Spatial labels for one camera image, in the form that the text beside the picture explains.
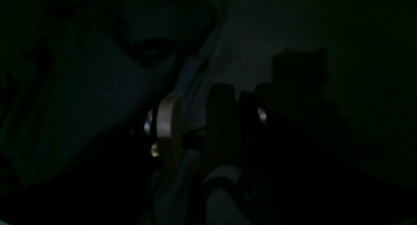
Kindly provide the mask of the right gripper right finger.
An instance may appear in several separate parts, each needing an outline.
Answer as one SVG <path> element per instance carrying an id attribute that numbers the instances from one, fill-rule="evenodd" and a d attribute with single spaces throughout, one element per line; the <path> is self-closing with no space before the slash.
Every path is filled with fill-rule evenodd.
<path id="1" fill-rule="evenodd" d="M 253 93 L 243 91 L 239 112 L 246 164 L 264 173 L 274 173 L 280 164 L 280 140 L 268 126 L 264 105 Z"/>

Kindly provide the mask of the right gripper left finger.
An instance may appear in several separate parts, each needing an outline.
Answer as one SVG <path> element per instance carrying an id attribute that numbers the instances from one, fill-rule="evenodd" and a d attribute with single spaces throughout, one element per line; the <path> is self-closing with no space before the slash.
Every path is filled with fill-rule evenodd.
<path id="1" fill-rule="evenodd" d="M 184 110 L 183 94 L 171 92 L 149 110 L 144 122 L 143 129 L 150 137 L 149 153 L 167 168 L 175 169 L 181 164 Z"/>

